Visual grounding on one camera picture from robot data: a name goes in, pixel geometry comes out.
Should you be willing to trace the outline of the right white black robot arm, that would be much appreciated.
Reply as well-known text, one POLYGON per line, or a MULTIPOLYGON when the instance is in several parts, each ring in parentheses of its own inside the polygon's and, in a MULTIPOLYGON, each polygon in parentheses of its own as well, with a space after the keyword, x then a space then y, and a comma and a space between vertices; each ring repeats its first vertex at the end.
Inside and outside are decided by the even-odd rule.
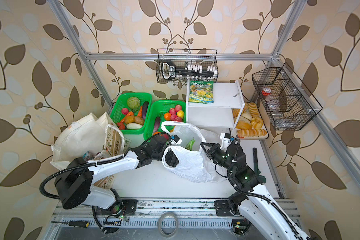
POLYGON ((226 178, 235 189, 229 197, 231 215, 240 215, 267 240, 309 240, 311 237, 287 215, 266 188, 266 178, 258 166, 258 150, 254 148, 254 166, 247 164, 247 156, 239 139, 228 143, 201 143, 201 148, 216 165, 226 169, 226 178))

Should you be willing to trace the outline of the pink dragon fruit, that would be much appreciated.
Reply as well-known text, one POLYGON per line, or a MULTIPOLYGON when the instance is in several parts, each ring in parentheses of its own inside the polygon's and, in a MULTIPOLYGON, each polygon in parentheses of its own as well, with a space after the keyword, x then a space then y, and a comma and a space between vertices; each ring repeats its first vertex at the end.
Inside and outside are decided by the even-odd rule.
POLYGON ((185 146, 185 149, 188 150, 188 151, 192 151, 195 141, 196 141, 196 140, 195 140, 194 138, 192 138, 192 140, 190 140, 190 141, 187 143, 187 145, 185 146))

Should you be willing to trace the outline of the white plastic grocery bag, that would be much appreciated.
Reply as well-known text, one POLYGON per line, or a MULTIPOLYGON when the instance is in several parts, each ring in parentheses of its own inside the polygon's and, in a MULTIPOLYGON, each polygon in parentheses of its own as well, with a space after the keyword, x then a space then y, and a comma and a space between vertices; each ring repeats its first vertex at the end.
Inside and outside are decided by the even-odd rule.
POLYGON ((161 124, 161 130, 170 136, 177 135, 182 143, 171 145, 165 150, 165 154, 172 150, 179 159, 176 167, 170 167, 162 157, 163 166, 177 176, 193 183, 220 183, 225 180, 215 170, 215 164, 203 153, 200 146, 201 142, 221 143, 220 136, 212 131, 199 129, 198 127, 182 122, 165 121, 161 124), (196 141, 192 151, 185 149, 187 143, 194 138, 196 141))

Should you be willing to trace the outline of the red apple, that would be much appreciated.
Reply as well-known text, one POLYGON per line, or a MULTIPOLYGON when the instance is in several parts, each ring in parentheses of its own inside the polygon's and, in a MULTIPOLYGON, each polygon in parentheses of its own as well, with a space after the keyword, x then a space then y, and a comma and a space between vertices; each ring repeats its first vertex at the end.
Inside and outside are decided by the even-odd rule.
POLYGON ((181 105, 176 105, 175 106, 175 111, 176 111, 176 113, 178 112, 178 111, 181 111, 182 110, 182 106, 181 105))

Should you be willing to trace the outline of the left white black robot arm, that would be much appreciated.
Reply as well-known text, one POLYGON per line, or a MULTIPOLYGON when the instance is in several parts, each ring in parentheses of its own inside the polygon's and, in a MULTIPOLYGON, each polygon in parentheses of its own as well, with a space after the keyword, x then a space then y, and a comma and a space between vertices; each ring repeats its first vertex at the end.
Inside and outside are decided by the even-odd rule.
POLYGON ((76 158, 66 169, 43 180, 39 187, 40 193, 47 198, 60 200, 66 210, 79 205, 110 210, 121 204, 119 195, 115 190, 95 186, 95 182, 110 175, 144 167, 153 160, 161 160, 167 147, 181 142, 177 135, 158 133, 119 156, 88 162, 82 157, 76 158))

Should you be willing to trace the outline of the cream canvas tote bag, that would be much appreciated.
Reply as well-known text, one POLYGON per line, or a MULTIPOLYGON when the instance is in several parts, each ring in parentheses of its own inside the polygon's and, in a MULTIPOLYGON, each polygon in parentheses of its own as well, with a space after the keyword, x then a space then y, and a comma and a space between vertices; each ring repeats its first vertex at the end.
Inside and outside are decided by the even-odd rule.
POLYGON ((89 114, 63 130, 52 145, 51 165, 63 170, 78 157, 86 161, 121 155, 131 141, 107 113, 97 118, 89 114))

